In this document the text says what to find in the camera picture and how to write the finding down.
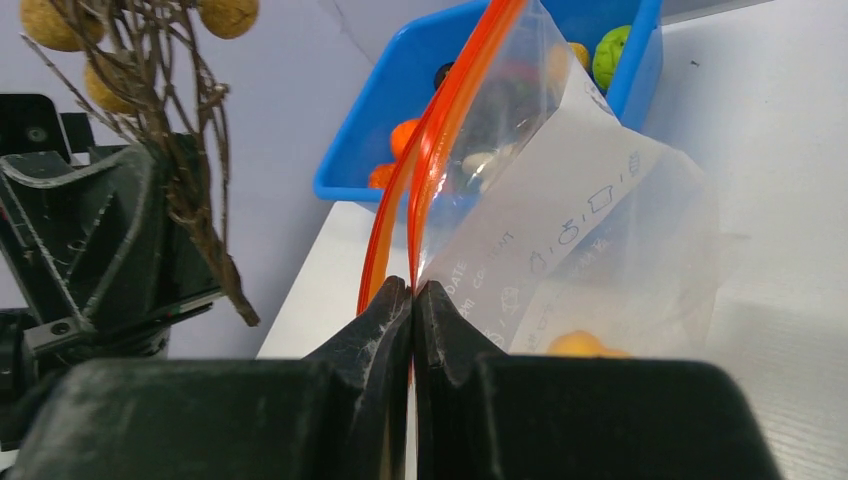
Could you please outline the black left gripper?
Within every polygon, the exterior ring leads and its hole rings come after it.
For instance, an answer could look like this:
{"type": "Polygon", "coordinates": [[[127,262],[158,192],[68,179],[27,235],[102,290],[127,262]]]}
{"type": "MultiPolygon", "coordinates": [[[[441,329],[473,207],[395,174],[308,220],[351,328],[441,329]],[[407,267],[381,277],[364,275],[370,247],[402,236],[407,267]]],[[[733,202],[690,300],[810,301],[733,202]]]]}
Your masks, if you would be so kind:
{"type": "Polygon", "coordinates": [[[95,358],[162,357],[171,327],[221,289],[167,213],[153,148],[99,146],[88,117],[1,97],[1,251],[26,300],[1,313],[1,447],[52,384],[95,358]]]}

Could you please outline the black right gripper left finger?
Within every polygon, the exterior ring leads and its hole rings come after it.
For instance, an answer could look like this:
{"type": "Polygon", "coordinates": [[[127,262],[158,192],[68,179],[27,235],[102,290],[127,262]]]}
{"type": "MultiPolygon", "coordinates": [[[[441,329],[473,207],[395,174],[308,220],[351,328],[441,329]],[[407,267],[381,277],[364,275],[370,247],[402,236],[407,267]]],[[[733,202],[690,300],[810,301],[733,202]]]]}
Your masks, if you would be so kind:
{"type": "Polygon", "coordinates": [[[96,360],[43,392],[13,479],[401,479],[411,296],[300,360],[96,360]]]}

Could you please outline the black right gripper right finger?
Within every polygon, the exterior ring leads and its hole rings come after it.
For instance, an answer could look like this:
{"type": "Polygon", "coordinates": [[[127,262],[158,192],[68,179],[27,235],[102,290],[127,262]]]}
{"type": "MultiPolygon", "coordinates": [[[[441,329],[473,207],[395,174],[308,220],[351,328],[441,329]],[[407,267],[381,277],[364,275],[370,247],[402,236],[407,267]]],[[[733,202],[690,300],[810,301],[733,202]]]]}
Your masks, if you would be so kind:
{"type": "Polygon", "coordinates": [[[421,479],[776,479],[738,386],[681,360],[511,356],[427,283],[413,307],[421,479]]]}

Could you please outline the yellow bumpy pepper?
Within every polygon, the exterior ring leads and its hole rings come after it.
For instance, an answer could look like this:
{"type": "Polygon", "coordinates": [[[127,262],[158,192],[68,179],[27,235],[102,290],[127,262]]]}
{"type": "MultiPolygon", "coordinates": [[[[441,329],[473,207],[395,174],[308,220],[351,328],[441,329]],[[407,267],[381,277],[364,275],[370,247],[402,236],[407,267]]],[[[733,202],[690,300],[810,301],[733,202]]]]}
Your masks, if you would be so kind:
{"type": "Polygon", "coordinates": [[[605,346],[596,336],[577,330],[555,338],[546,351],[551,356],[629,358],[630,354],[605,346]]]}

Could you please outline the longan bunch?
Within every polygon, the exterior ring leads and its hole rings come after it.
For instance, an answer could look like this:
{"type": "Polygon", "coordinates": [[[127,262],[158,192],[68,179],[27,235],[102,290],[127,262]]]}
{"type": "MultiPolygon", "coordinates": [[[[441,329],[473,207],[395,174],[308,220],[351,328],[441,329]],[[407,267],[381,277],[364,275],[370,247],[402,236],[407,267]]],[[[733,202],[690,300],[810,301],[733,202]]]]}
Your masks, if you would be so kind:
{"type": "Polygon", "coordinates": [[[85,58],[87,113],[126,140],[153,149],[166,170],[167,211],[183,227],[246,325],[260,317],[229,252],[231,142],[219,81],[198,32],[233,40],[260,13],[257,1],[22,1],[22,38],[85,58]]]}

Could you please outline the clear zip top bag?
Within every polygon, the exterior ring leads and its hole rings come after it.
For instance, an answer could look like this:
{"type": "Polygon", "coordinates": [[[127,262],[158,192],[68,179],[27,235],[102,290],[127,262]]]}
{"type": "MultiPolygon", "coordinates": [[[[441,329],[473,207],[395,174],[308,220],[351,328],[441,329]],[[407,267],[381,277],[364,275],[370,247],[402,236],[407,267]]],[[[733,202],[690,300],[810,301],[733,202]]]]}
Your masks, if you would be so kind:
{"type": "Polygon", "coordinates": [[[546,353],[583,330],[632,356],[690,356],[718,288],[716,206],[685,153],[625,127],[538,1],[493,1],[422,115],[378,207],[365,308],[405,206],[412,290],[442,285],[498,347],[546,353]],[[483,176],[462,160],[507,144],[483,176]]]}

